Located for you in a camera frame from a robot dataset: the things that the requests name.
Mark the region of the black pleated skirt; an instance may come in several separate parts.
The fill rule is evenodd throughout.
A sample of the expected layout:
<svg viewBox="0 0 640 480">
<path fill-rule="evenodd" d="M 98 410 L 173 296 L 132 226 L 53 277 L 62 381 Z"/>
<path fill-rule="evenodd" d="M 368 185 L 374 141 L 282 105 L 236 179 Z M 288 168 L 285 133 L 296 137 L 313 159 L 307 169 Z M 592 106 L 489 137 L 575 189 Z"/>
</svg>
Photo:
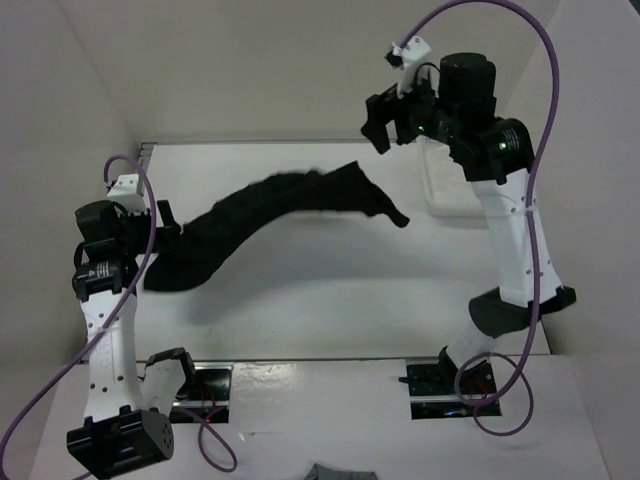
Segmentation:
<svg viewBox="0 0 640 480">
<path fill-rule="evenodd" d="M 177 293 L 206 283 L 253 234 L 294 212 L 385 215 L 398 228 L 410 223 L 357 162 L 328 172 L 279 172 L 217 201 L 163 242 L 146 270 L 144 288 Z"/>
</svg>

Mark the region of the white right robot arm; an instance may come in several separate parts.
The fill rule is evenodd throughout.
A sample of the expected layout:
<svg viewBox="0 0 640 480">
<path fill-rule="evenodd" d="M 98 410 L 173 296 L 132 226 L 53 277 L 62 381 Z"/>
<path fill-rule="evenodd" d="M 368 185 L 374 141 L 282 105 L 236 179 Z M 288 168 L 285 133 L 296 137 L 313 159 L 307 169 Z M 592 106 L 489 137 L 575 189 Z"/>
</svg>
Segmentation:
<svg viewBox="0 0 640 480">
<path fill-rule="evenodd" d="M 479 53 L 447 55 L 433 86 L 426 54 L 391 51 L 386 60 L 402 76 L 367 99 L 362 134 L 381 154 L 390 148 L 389 123 L 400 145 L 419 136 L 447 145 L 479 200 L 497 258 L 498 286 L 470 300 L 470 326 L 439 354 L 439 384 L 459 393 L 480 365 L 476 355 L 499 337 L 529 327 L 535 300 L 540 315 L 547 315 L 574 304 L 577 295 L 554 270 L 539 218 L 534 220 L 538 252 L 531 252 L 526 216 L 536 205 L 527 196 L 534 152 L 525 125 L 495 113 L 495 65 Z"/>
</svg>

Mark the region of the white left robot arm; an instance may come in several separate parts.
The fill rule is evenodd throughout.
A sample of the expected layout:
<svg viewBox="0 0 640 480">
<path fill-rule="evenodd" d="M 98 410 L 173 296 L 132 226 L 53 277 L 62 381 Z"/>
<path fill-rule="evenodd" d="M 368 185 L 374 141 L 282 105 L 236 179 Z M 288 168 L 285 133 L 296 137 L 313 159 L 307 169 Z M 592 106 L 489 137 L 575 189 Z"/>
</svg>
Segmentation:
<svg viewBox="0 0 640 480">
<path fill-rule="evenodd" d="M 156 233 L 152 213 L 100 200 L 75 218 L 83 240 L 72 286 L 87 328 L 89 385 L 83 424 L 68 431 L 67 450 L 95 478 L 113 479 L 172 458 L 173 403 L 196 393 L 199 375 L 182 348 L 137 366 L 136 258 Z"/>
</svg>

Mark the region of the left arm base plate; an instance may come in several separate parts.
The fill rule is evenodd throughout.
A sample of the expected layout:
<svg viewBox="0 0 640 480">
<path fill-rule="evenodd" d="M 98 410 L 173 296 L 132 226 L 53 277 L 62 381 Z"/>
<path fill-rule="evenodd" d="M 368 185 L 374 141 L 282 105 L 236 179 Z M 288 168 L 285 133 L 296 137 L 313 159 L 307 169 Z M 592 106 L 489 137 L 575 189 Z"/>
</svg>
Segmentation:
<svg viewBox="0 0 640 480">
<path fill-rule="evenodd" d="M 171 423 L 195 422 L 181 409 L 206 419 L 210 424 L 228 423 L 232 373 L 231 364 L 197 363 L 193 382 L 183 385 L 175 397 L 169 416 Z"/>
</svg>

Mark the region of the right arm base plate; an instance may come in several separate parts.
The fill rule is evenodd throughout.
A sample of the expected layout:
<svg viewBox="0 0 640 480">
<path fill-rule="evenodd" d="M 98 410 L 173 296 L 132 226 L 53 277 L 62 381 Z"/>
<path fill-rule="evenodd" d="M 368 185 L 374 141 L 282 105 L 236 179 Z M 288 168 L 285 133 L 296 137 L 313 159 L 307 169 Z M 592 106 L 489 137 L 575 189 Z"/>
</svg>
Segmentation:
<svg viewBox="0 0 640 480">
<path fill-rule="evenodd" d="M 413 420 L 457 419 L 473 416 L 473 408 L 455 394 L 453 382 L 447 379 L 435 361 L 408 361 L 406 373 L 398 381 L 408 388 Z M 472 399 L 484 399 L 497 392 L 491 365 L 483 363 L 476 373 L 461 382 L 461 393 Z"/>
</svg>

